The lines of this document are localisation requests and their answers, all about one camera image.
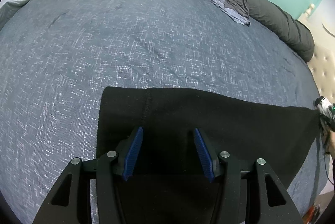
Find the black sweater with patch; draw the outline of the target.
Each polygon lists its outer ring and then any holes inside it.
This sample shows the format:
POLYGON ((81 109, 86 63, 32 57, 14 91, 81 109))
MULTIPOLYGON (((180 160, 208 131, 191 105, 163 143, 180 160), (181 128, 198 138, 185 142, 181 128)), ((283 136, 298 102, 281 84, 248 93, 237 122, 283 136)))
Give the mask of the black sweater with patch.
POLYGON ((303 107, 251 103, 194 89, 104 89, 97 156, 135 128, 143 143, 132 176, 115 179, 126 223, 301 223, 287 193, 319 132, 303 107), (204 130, 220 163, 209 182, 194 144, 204 130))

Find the blue-grey woven bed cover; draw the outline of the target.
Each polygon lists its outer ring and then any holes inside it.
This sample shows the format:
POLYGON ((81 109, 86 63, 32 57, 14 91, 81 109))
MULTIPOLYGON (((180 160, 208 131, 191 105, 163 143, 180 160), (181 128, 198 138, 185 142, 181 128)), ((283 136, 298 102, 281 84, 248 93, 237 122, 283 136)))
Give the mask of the blue-grey woven bed cover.
POLYGON ((210 0, 31 0, 1 30, 1 192, 22 223, 68 161, 95 157, 107 86, 308 108, 318 97, 276 34, 210 0))

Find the cream carved bed headboard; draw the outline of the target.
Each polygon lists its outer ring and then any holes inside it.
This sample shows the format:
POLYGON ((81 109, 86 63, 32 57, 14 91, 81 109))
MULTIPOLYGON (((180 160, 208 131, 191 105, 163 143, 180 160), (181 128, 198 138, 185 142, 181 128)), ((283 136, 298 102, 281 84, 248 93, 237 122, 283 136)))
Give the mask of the cream carved bed headboard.
POLYGON ((309 21, 314 4, 300 15, 298 20, 309 28, 314 40, 314 52, 307 63, 321 96, 334 103, 335 97, 335 63, 334 63, 334 25, 322 19, 320 24, 309 21))

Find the small light blue cloth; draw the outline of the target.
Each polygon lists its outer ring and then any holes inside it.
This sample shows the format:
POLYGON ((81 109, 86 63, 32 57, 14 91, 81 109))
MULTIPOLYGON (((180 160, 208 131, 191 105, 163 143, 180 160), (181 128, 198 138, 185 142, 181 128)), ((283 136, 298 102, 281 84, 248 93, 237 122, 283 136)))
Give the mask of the small light blue cloth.
POLYGON ((226 0, 210 0, 216 7, 218 7, 222 12, 229 16, 235 23, 239 23, 244 26, 249 26, 250 21, 248 17, 242 16, 240 13, 227 7, 226 0))

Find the red and orange floor clutter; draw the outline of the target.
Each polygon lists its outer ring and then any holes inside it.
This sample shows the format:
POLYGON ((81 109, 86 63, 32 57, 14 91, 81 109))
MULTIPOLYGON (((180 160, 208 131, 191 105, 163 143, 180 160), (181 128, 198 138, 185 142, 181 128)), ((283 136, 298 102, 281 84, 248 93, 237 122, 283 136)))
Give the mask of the red and orange floor clutter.
POLYGON ((311 206, 306 214, 302 217, 304 224, 315 224, 321 215, 320 205, 311 206))

